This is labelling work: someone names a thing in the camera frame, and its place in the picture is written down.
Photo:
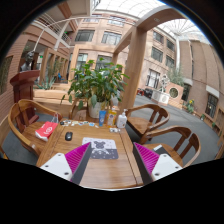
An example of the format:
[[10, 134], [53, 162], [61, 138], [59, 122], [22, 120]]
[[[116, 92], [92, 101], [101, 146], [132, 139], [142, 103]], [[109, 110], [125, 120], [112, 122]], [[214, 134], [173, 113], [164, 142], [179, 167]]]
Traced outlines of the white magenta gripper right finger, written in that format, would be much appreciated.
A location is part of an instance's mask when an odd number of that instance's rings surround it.
[[158, 145], [150, 150], [134, 142], [133, 154], [144, 185], [182, 169], [182, 167], [165, 151], [162, 145]]

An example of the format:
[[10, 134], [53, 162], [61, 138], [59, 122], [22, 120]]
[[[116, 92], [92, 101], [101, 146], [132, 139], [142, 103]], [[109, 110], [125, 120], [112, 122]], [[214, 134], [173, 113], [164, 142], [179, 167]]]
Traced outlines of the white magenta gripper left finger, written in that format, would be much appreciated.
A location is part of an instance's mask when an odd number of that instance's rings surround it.
[[79, 185], [91, 153], [91, 143], [88, 142], [66, 154], [57, 153], [41, 169]]

